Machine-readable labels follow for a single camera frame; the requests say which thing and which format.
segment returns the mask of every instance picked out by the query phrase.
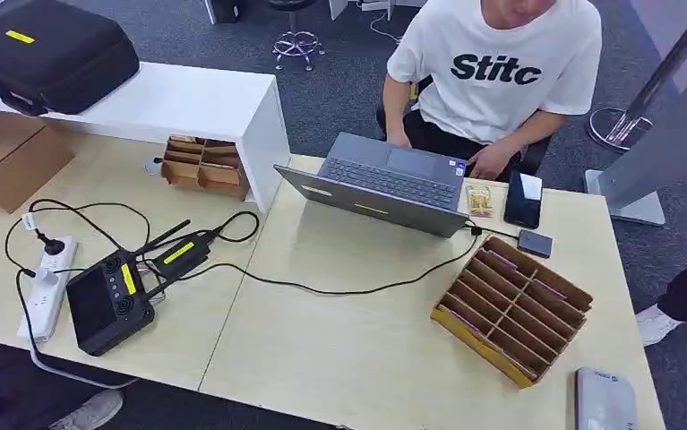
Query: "laptop keyboard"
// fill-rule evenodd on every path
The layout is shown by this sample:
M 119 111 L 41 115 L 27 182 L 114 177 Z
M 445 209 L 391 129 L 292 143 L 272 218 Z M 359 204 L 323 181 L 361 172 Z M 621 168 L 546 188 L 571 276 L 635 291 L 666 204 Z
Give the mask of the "laptop keyboard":
M 452 204 L 457 187 L 401 175 L 382 168 L 343 159 L 328 159 L 328 171 L 324 177 L 414 202 L 452 211 L 457 209 Z

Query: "stool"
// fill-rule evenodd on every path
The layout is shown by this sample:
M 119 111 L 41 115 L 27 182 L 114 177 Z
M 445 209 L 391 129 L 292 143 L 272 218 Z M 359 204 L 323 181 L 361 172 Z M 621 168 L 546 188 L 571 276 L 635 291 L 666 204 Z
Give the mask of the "stool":
M 279 35 L 272 47 L 272 54 L 277 54 L 277 70 L 282 70 L 283 56 L 302 56 L 306 60 L 306 70 L 314 69 L 309 55 L 316 51 L 320 56 L 324 55 L 324 49 L 313 33 L 298 31 L 296 26 L 296 12 L 316 3 L 316 0 L 268 0 L 270 7 L 278 11 L 287 12 L 290 15 L 290 31 Z

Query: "white t-shirt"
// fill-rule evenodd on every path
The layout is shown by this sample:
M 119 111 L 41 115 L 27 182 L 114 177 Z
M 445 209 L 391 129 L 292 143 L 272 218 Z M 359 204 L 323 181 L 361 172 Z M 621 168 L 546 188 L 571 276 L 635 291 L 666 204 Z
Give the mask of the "white t-shirt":
M 398 82 L 433 76 L 419 96 L 423 119 L 488 144 L 538 109 L 588 112 L 601 46 L 601 19 L 588 0 L 556 0 L 512 30 L 490 27 L 480 0 L 429 0 L 388 60 L 388 74 Z

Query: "laptop lid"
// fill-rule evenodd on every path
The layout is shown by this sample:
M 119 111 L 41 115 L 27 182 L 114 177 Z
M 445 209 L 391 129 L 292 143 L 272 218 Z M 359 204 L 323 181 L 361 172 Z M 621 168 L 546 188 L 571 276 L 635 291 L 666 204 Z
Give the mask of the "laptop lid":
M 275 165 L 274 168 L 308 200 L 382 219 L 436 236 L 453 236 L 469 219 L 467 214 L 461 212 L 411 202 L 293 168 L 278 165 Z

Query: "snack package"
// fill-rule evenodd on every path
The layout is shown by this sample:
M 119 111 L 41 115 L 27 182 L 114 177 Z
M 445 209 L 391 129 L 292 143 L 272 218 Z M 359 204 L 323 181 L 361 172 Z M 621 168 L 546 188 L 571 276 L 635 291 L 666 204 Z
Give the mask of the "snack package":
M 484 185 L 467 185 L 469 215 L 472 217 L 493 217 L 491 190 Z

